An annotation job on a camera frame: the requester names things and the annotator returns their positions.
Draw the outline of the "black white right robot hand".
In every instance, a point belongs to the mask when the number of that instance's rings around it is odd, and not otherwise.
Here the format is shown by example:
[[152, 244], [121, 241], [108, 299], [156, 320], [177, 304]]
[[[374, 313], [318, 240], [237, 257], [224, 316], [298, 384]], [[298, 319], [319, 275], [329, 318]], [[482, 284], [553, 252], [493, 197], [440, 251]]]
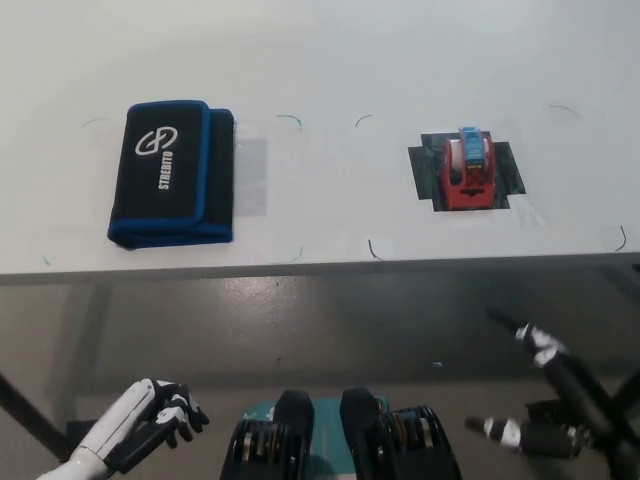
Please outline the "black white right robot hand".
[[518, 321], [496, 307], [487, 308], [486, 316], [504, 327], [532, 357], [557, 395], [560, 411], [568, 417], [558, 422], [540, 417], [527, 422], [468, 417], [465, 428], [525, 455], [571, 458], [586, 447], [606, 454], [615, 450], [624, 434], [620, 415], [603, 387], [564, 344], [538, 326]]

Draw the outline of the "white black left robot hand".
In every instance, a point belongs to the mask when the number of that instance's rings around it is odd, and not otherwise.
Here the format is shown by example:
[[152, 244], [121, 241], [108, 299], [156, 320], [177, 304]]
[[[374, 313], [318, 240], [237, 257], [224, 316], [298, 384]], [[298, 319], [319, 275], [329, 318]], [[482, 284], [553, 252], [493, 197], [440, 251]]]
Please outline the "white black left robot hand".
[[193, 440], [209, 418], [187, 385], [143, 378], [134, 382], [98, 419], [76, 450], [93, 455], [106, 475], [126, 474], [162, 443]]

